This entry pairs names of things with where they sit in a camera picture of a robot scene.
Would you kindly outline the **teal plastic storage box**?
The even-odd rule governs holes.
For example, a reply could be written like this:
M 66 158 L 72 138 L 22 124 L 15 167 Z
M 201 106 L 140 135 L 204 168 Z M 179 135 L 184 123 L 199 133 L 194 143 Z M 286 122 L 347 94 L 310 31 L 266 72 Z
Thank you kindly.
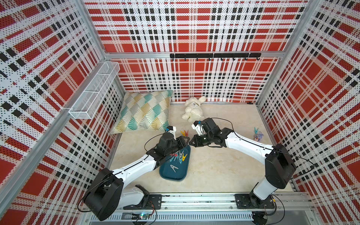
M 159 174 L 163 179 L 180 182 L 188 173 L 191 147 L 187 147 L 172 153 L 166 162 L 160 166 Z

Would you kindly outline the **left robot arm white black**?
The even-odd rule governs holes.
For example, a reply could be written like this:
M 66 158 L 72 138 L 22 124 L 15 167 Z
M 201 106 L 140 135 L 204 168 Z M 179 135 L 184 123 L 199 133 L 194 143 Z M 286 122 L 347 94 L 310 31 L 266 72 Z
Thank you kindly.
M 102 169 L 82 201 L 100 221 L 108 219 L 119 207 L 134 205 L 146 208 L 149 192 L 140 185 L 127 188 L 128 184 L 163 165 L 171 154 L 187 147 L 189 140 L 187 136 L 175 137 L 171 132 L 163 133 L 155 147 L 135 162 L 113 171 Z

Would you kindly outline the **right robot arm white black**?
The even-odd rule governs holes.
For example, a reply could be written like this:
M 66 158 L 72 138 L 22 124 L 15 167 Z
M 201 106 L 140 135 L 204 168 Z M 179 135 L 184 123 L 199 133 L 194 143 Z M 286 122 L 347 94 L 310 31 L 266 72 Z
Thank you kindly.
M 254 207 L 259 207 L 276 190 L 284 189 L 296 170 L 293 159 L 283 145 L 262 144 L 240 136 L 228 128 L 194 135 L 189 142 L 194 147 L 210 146 L 213 143 L 220 148 L 240 151 L 264 165 L 265 176 L 249 193 Z

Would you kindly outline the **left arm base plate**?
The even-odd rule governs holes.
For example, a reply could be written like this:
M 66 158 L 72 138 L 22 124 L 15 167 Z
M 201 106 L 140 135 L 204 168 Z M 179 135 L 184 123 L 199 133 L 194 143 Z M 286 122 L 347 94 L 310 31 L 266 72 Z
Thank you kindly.
M 161 194 L 150 194 L 145 196 L 141 202 L 137 205 L 129 205 L 123 207 L 124 210 L 159 210 L 162 205 L 162 195 Z

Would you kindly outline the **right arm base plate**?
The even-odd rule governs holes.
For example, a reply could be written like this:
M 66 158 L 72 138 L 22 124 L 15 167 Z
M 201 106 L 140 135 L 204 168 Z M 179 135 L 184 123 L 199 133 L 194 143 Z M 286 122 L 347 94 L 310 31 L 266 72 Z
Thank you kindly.
M 261 200 L 251 194 L 235 194 L 235 203 L 238 209 L 275 209 L 275 203 L 271 196 Z

